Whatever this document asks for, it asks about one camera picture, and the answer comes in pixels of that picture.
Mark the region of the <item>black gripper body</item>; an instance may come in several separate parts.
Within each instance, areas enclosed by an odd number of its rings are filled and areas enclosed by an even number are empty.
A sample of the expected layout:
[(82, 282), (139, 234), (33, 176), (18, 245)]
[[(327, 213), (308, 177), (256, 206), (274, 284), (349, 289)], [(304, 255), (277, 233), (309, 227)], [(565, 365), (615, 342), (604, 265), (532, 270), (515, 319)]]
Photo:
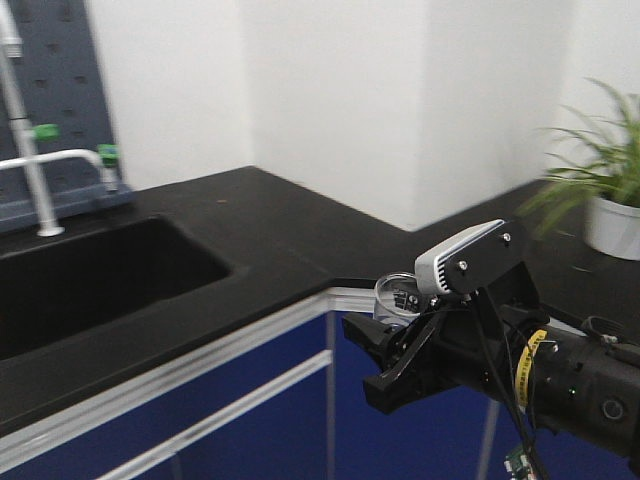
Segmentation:
[(402, 345), (399, 384), (407, 400), (457, 386), (496, 400), (513, 399), (517, 362), (533, 349), (533, 334), (548, 324), (525, 262), (495, 261), (480, 269), (453, 270), (419, 259), (419, 289), (437, 292), (426, 320), (409, 329)]

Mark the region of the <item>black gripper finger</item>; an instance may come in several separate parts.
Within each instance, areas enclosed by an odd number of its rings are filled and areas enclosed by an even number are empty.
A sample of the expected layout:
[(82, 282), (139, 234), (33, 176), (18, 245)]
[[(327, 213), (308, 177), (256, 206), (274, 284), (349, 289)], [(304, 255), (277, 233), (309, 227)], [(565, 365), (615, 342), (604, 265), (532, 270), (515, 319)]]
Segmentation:
[(405, 336), (410, 326), (384, 324), (364, 314), (350, 312), (343, 316), (344, 337), (363, 350), (380, 370), (392, 369), (405, 353)]
[(393, 368), (363, 379), (366, 402), (384, 414), (449, 389), (430, 353), (403, 357)]

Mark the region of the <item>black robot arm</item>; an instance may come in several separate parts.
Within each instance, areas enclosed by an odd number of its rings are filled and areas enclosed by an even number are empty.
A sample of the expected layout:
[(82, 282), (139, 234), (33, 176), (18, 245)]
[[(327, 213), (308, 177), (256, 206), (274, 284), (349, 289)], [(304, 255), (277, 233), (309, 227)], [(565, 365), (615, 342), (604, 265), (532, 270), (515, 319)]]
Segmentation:
[(639, 468), (639, 348), (616, 333), (553, 327), (525, 264), (477, 280), (447, 275), (448, 292), (408, 325), (349, 313), (345, 337), (378, 366), (367, 403), (389, 414), (465, 386), (502, 402), (528, 454), (532, 432), (566, 431)]

